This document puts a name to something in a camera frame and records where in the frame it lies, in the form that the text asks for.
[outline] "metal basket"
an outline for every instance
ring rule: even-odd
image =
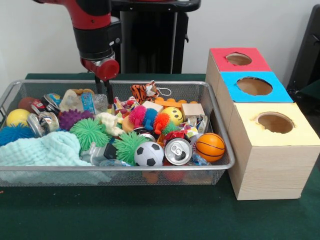
[[[133,84],[146,81],[111,81],[113,93],[120,100],[128,99]],[[215,185],[224,171],[235,163],[235,156],[223,124],[216,97],[211,86],[201,81],[157,81],[160,88],[172,91],[170,98],[201,103],[210,119],[209,132],[221,135],[226,152],[210,166],[1,166],[0,187],[15,186],[130,186],[130,185]],[[24,97],[40,98],[47,93],[64,95],[68,89],[92,89],[91,80],[21,80],[10,84],[0,99],[0,125],[5,125],[10,111]]]

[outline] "box with hole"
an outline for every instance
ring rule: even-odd
[[[292,103],[286,89],[271,71],[222,72],[216,98],[228,128],[234,103]]]
[[[271,69],[256,48],[211,48],[205,81],[216,95],[222,72],[271,72]]]
[[[297,199],[319,156],[320,139],[296,103],[235,103],[229,176],[238,200]]]

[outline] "white wall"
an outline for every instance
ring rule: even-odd
[[[289,80],[317,0],[202,0],[189,13],[183,72],[205,73],[209,48],[257,47]],[[0,94],[27,73],[84,72],[67,10],[31,0],[0,1]]]

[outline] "blue square panel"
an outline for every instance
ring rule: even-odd
[[[231,99],[236,103],[292,103],[282,83],[271,71],[222,72]]]

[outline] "green table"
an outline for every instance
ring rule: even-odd
[[[79,76],[89,78],[87,74],[27,77]],[[118,78],[203,80],[204,76]],[[0,188],[0,239],[319,239],[319,183],[315,168],[302,198],[260,201],[237,201],[227,172],[216,186]]]

